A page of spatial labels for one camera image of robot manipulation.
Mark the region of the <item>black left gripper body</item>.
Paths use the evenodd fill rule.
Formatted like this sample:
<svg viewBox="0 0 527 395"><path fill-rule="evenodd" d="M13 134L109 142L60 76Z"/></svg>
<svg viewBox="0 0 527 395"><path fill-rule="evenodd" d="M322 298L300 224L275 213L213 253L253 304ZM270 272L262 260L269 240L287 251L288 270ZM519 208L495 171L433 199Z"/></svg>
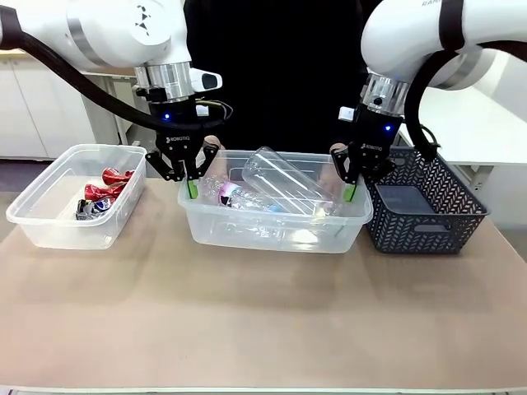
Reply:
<svg viewBox="0 0 527 395"><path fill-rule="evenodd" d="M148 107L165 127L156 132L156 148L172 165L194 163L203 144L196 104L186 100L150 103Z"/></svg>

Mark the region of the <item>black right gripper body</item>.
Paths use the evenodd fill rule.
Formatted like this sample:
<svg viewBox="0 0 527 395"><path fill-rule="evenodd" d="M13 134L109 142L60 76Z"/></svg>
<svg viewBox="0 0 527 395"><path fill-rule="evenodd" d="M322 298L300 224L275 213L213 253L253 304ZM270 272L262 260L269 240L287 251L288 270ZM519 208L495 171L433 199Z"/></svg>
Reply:
<svg viewBox="0 0 527 395"><path fill-rule="evenodd" d="M359 106L354 118L353 162L363 170L373 170L387 160L402 121L400 115L381 114Z"/></svg>

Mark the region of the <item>white cabinet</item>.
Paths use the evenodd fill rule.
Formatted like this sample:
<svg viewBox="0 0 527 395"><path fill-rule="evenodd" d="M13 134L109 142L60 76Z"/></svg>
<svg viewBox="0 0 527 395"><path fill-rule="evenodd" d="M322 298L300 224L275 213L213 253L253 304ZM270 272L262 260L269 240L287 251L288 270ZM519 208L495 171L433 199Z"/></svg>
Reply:
<svg viewBox="0 0 527 395"><path fill-rule="evenodd" d="M95 141L77 91L33 58L0 51L0 157L55 159Z"/></svg>

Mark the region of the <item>small clear plastic bin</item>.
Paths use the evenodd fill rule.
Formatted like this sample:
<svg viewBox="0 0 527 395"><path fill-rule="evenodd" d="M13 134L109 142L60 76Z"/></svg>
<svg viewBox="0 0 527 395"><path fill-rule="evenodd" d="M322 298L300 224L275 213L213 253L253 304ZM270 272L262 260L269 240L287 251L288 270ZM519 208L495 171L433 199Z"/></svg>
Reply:
<svg viewBox="0 0 527 395"><path fill-rule="evenodd" d="M142 195L146 154L141 146L71 146L18 195L6 210L6 218L41 248L107 249L119 237ZM130 180L115 200L100 204L102 213L78 220L78 203L85 198L85 187L104 188L102 175L107 169L129 174Z"/></svg>

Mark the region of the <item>crushed red can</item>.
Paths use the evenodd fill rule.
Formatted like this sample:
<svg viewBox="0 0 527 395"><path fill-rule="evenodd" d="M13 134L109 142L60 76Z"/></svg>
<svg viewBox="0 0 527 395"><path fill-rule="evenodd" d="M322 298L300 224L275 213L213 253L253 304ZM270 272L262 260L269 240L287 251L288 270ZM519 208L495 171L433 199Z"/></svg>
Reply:
<svg viewBox="0 0 527 395"><path fill-rule="evenodd" d="M126 184L133 176L134 170L127 170L123 173L115 168L106 168L103 170L101 178L105 185Z"/></svg>
<svg viewBox="0 0 527 395"><path fill-rule="evenodd" d="M123 192L126 184L113 184L106 188L87 184L84 188L84 198L90 201L99 201L103 198L116 199Z"/></svg>

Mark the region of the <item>large clear plastic bin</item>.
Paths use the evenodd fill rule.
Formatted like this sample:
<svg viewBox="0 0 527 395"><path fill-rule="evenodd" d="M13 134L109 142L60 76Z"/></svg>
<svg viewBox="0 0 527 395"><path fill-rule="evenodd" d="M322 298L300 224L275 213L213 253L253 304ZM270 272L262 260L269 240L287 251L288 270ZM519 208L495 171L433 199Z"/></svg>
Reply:
<svg viewBox="0 0 527 395"><path fill-rule="evenodd" d="M240 185L241 189L259 193L242 179L245 162L253 153L254 151L240 150L218 151L203 178L222 176ZM346 184L338 177L331 156L295 152L278 154L324 190L332 193L340 203L339 214L314 217L239 211L204 202L199 193L197 199L191 199L184 184L180 188L178 202L186 211L189 228L196 242L287 252L345 253L351 248L361 228L373 217L371 196L363 180L358 180L353 200L345 202L343 191Z"/></svg>

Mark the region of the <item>crushed bottle pink label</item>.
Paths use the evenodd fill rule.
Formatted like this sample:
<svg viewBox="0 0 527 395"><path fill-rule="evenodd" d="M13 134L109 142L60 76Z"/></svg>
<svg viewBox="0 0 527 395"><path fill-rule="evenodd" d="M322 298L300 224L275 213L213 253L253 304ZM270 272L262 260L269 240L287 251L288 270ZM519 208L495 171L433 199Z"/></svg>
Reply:
<svg viewBox="0 0 527 395"><path fill-rule="evenodd" d="M208 176L199 181L198 192L204 202L228 207L231 197L241 186L222 176Z"/></svg>

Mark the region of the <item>dark grey woven plastic basket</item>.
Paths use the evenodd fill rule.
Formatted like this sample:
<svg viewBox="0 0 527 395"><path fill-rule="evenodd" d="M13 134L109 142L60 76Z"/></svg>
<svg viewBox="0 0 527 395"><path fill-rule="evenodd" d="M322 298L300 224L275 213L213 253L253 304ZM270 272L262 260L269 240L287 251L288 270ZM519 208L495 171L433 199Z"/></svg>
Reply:
<svg viewBox="0 0 527 395"><path fill-rule="evenodd" d="M373 217L366 229L374 247L392 254L457 254L488 209L437 156L426 162L412 147L394 147L396 167L368 190Z"/></svg>

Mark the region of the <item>person black torso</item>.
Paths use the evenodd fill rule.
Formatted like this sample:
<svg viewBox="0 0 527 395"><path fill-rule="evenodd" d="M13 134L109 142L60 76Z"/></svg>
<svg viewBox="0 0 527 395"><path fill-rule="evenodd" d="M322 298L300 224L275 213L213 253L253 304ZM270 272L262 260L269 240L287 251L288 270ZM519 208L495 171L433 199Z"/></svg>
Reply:
<svg viewBox="0 0 527 395"><path fill-rule="evenodd" d="M380 0L184 0L195 67L230 105L215 135L232 150L326 153L346 146L367 70L361 34Z"/></svg>

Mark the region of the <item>crushed bottle blue label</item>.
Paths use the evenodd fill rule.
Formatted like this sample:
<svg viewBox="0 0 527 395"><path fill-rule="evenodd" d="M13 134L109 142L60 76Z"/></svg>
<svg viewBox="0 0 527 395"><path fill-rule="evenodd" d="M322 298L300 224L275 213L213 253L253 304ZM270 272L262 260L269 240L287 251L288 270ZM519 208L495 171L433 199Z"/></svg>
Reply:
<svg viewBox="0 0 527 395"><path fill-rule="evenodd" d="M227 206L239 211L258 211L271 213L288 213L272 199L260 193L237 189L229 197Z"/></svg>

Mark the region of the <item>aluminium table edge rail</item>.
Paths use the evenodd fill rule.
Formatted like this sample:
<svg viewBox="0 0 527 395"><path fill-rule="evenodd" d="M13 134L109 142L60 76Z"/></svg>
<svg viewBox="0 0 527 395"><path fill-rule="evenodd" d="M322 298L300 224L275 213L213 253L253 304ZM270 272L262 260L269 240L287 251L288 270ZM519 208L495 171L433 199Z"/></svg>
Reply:
<svg viewBox="0 0 527 395"><path fill-rule="evenodd" d="M402 391L402 390L351 390L351 389L179 389L179 390L147 390L139 392L125 391L58 391L50 389L0 389L0 395L527 395L527 388L472 391L472 392L441 392L441 391Z"/></svg>

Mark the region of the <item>large clear plastic cup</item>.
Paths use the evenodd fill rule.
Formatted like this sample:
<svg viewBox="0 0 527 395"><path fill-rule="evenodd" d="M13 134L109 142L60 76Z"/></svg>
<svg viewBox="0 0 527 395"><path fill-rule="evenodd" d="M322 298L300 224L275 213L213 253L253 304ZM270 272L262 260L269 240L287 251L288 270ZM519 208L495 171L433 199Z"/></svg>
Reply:
<svg viewBox="0 0 527 395"><path fill-rule="evenodd" d="M266 146L245 162L242 179L287 213L326 217L340 212L340 203L332 193Z"/></svg>

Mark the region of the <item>crushed blue black can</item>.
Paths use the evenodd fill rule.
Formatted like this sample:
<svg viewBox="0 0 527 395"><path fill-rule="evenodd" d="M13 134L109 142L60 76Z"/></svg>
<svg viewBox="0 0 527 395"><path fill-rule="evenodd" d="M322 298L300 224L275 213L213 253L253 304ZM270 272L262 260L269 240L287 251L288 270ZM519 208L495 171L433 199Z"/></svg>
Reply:
<svg viewBox="0 0 527 395"><path fill-rule="evenodd" d="M94 220L103 216L113 205L113 197L104 197L97 201L81 199L77 203L75 217L78 221Z"/></svg>

